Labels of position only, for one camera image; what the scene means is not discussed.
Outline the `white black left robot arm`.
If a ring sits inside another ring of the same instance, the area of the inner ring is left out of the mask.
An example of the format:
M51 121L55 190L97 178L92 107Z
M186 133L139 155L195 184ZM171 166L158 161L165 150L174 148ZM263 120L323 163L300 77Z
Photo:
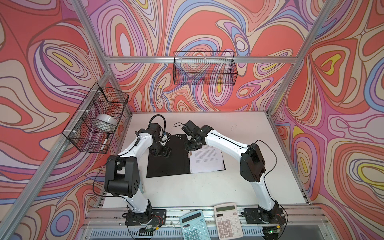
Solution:
M157 130L141 129L135 134L135 140L125 150L108 158L104 189L112 197L124 200L129 207L128 218L140 225L147 225L152 222L153 212L150 200L139 190L141 178L138 160L146 150L167 157L170 149L161 142L163 137Z

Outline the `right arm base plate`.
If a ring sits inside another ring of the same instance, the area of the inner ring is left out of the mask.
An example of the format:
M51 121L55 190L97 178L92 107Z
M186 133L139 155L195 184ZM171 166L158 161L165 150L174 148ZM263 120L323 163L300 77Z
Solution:
M245 208L241 215L246 218L247 224L283 225L287 222L287 215L282 208L277 208L271 212L260 208Z

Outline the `white tape roll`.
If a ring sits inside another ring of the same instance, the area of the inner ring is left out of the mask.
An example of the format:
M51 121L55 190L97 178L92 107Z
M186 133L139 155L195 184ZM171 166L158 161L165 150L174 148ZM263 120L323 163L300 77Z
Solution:
M107 115L107 114L99 114L96 117L96 119L100 120L102 122L111 124L113 126L117 126L118 125L118 122L116 121L116 119L114 117L110 116L110 115Z

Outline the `pink white calculator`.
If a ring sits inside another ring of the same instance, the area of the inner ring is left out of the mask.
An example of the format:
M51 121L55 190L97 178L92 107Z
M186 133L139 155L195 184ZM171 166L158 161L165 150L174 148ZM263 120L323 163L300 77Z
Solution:
M214 217L220 240L236 240L244 236L235 203L214 206Z

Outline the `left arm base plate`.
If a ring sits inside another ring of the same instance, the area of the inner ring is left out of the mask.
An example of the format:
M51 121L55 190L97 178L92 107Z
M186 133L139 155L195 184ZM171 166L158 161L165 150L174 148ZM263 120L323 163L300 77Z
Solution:
M154 209L145 213L133 213L128 210L122 214L127 226L161 227L166 223L167 210Z

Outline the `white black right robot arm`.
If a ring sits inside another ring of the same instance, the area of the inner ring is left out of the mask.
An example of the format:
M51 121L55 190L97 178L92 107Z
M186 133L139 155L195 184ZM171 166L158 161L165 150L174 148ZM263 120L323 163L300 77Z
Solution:
M202 130L198 130L196 133L187 133L187 138L187 151L196 151L202 146L210 146L239 161L241 177L251 183L256 194L259 220L263 223L271 223L275 219L279 204L268 190L265 180L265 159L256 143L246 145L232 140L216 130L206 133Z

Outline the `blue folder with black inside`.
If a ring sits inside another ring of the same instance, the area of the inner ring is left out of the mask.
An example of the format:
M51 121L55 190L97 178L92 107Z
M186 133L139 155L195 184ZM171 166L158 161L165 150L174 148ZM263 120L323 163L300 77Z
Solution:
M172 135L166 143L171 148L168 158L154 157L149 155L147 166L147 178L167 177L176 175L192 174L190 170L190 152L185 150L187 135Z

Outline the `black marker pen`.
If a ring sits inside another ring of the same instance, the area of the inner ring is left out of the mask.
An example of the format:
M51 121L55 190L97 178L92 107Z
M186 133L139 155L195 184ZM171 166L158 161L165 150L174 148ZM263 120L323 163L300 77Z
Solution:
M107 134L107 137L105 138L103 144L101 145L100 152L103 152L103 151L104 151L104 148L105 148L106 145L107 145L107 142L108 142L108 140L109 140L109 137L110 137L110 134Z

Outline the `teal calculator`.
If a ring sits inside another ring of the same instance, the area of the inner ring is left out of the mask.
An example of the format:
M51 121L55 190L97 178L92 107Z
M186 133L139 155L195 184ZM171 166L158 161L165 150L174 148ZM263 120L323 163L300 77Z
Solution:
M190 212L180 217L184 240L210 240L209 230L202 210Z

